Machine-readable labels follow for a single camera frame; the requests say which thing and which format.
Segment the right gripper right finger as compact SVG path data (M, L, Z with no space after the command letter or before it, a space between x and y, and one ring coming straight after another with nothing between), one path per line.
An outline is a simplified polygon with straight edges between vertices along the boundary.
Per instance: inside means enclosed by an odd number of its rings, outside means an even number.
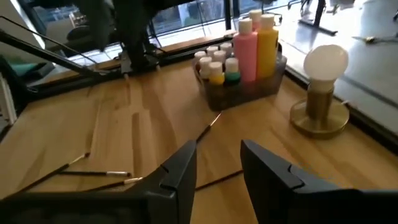
M244 182L259 223L288 223L301 217L301 214L289 213L297 195L338 188L252 140L241 141L240 158Z

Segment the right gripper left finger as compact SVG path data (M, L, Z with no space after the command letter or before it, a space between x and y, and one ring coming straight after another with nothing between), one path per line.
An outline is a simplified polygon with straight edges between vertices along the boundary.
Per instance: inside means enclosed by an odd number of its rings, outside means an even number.
M189 223L197 181L197 143L187 141L132 187L133 223Z

